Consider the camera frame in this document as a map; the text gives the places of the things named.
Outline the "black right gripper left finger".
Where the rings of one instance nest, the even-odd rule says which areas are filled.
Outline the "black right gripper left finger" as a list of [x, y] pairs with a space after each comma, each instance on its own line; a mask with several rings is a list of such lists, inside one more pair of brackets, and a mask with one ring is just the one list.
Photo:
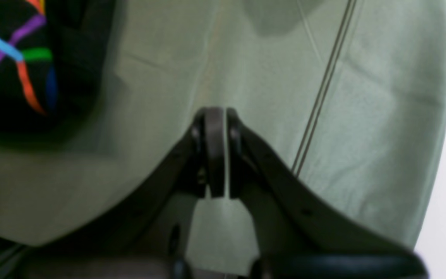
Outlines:
[[127, 198], [25, 256], [18, 278], [191, 279], [184, 255], [196, 204], [207, 188], [223, 197], [224, 187], [224, 111], [202, 108]]

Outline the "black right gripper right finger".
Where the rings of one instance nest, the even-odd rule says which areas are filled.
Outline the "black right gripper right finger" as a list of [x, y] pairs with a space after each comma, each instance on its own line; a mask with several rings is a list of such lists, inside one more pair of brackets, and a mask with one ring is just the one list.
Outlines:
[[427, 279], [411, 250], [360, 226], [306, 187], [227, 110], [229, 192], [251, 215], [259, 257], [250, 279]]

